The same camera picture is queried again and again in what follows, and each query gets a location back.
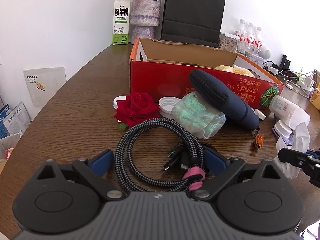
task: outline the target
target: wooden table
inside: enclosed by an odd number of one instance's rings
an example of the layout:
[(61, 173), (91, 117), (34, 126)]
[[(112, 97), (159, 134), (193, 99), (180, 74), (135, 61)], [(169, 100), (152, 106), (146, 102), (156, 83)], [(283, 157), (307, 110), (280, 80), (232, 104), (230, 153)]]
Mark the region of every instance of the wooden table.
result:
[[(91, 158), (106, 148), (116, 149), (124, 132), (113, 118), (113, 99), (129, 94), (131, 48), (109, 46), (92, 59), (53, 96), (19, 141), (0, 177), (0, 231), (8, 238), (20, 230), (12, 215), (12, 202), (40, 163), (46, 159), (67, 163), (80, 157)], [(311, 115), (310, 147), (319, 148), (320, 112), (288, 89), (283, 95)], [(268, 117), (260, 125), (265, 139), (262, 149), (252, 146), (252, 132), (232, 123), (226, 123), (207, 142), (224, 156), (239, 156), (247, 163), (275, 157), (276, 138), (271, 133), (274, 118), (269, 111), (264, 112)], [(181, 172), (161, 172), (161, 168), (168, 160), (167, 152), (178, 142), (174, 134), (161, 128), (142, 134), (134, 146), (137, 167), (152, 178), (177, 179)], [(113, 170), (106, 178), (119, 186)], [(302, 172), (292, 180), (306, 205), (299, 231), (318, 220), (320, 214), (320, 189), (308, 181)]]

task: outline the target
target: white charger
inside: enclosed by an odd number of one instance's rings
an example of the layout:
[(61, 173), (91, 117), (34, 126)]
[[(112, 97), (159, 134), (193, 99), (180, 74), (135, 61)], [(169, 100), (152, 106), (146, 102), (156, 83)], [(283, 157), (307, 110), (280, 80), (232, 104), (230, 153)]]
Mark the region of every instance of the white charger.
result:
[(270, 71), (273, 75), (277, 75), (279, 70), (274, 67), (268, 67), (268, 71)]

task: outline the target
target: white sign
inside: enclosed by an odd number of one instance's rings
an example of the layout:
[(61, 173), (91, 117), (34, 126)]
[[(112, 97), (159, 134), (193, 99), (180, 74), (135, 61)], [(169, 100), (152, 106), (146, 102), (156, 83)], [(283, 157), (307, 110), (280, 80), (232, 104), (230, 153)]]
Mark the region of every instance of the white sign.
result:
[(30, 118), (23, 103), (20, 102), (2, 122), (9, 134), (24, 133), (30, 125)]

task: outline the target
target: blue gripper pad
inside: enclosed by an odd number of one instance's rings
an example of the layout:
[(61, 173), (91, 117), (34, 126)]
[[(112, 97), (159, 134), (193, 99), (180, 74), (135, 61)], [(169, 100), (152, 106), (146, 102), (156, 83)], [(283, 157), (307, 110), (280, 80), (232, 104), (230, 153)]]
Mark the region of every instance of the blue gripper pad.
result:
[(88, 161), (89, 168), (99, 176), (106, 174), (113, 165), (113, 152), (109, 149)]
[(319, 160), (317, 154), (313, 150), (307, 150), (306, 155), (312, 155), (315, 159)]
[(204, 150), (204, 165), (215, 176), (219, 175), (230, 164), (230, 160), (220, 155), (218, 152), (214, 152), (212, 149)]

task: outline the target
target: orange box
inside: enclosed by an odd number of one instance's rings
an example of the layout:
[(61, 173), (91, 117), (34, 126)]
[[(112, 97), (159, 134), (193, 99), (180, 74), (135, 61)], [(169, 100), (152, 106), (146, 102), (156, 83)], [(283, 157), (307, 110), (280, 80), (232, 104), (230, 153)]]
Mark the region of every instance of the orange box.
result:
[[(215, 70), (219, 65), (246, 68), (255, 78)], [(130, 90), (148, 93), (155, 102), (172, 96), (183, 98), (195, 91), (189, 73), (202, 69), (225, 83), (252, 108), (268, 109), (284, 85), (243, 55), (202, 45), (137, 39), (130, 56)]]

